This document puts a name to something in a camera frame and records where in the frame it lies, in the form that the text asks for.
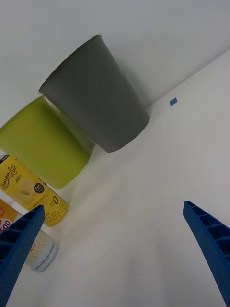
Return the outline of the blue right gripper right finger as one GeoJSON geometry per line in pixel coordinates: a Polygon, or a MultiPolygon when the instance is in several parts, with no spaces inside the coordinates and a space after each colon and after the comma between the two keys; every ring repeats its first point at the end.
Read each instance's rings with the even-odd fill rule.
{"type": "Polygon", "coordinates": [[[190,201],[184,202],[188,223],[216,281],[226,306],[230,306],[230,229],[190,201]]]}

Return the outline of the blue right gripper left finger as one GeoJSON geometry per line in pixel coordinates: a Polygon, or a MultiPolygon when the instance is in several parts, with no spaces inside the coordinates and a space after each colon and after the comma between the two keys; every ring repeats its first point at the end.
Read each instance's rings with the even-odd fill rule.
{"type": "Polygon", "coordinates": [[[10,298],[30,249],[45,220],[39,205],[0,234],[0,306],[10,298]]]}

